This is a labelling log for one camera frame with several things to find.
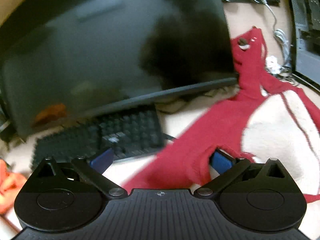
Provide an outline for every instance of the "metal screw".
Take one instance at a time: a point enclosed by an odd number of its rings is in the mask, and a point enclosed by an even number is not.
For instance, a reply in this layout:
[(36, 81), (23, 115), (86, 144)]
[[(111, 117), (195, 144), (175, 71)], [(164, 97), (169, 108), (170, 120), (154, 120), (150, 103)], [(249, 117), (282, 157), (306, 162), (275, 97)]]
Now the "metal screw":
[(112, 188), (111, 190), (109, 190), (109, 194), (112, 196), (121, 196), (124, 194), (124, 189), (123, 188)]
[(201, 187), (201, 188), (197, 189), (197, 192), (201, 196), (209, 196), (212, 194), (212, 190), (207, 187)]

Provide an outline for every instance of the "orange cloth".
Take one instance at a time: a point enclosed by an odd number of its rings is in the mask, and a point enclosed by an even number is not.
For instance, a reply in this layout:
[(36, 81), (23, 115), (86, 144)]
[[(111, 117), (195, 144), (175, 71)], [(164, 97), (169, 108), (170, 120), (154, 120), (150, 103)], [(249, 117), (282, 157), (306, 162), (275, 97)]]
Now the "orange cloth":
[(6, 163), (0, 160), (0, 214), (4, 214), (13, 206), (26, 181), (22, 174), (8, 171)]

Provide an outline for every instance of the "brown button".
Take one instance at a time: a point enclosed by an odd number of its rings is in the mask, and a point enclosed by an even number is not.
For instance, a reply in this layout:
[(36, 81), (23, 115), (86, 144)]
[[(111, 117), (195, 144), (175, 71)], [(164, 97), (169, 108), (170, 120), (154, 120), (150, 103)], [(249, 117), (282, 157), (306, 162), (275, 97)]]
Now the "brown button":
[(239, 44), (240, 46), (244, 46), (244, 45), (248, 45), (248, 42), (247, 42), (247, 40), (246, 40), (245, 38), (240, 38), (240, 39), (238, 40), (238, 44)]

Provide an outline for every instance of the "orange object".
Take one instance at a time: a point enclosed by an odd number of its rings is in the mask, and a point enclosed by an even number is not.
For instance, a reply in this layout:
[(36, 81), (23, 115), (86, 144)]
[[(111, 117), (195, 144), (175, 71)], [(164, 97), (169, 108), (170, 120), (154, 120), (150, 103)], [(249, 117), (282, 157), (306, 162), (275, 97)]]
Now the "orange object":
[(32, 127), (45, 125), (62, 117), (67, 117), (66, 106), (64, 104), (61, 103), (53, 106), (48, 106), (46, 109), (37, 114)]
[(0, 160), (0, 214), (4, 214), (13, 206), (26, 181), (22, 174), (8, 171), (5, 161)]

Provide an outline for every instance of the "computer monitor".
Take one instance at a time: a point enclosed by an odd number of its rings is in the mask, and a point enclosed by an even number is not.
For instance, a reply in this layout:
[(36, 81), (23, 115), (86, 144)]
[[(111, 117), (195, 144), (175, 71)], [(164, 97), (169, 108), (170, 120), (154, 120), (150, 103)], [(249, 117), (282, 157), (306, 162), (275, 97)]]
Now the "computer monitor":
[[(220, 0), (25, 0), (0, 27), (18, 134), (236, 83)], [(38, 125), (50, 106), (59, 120)]]

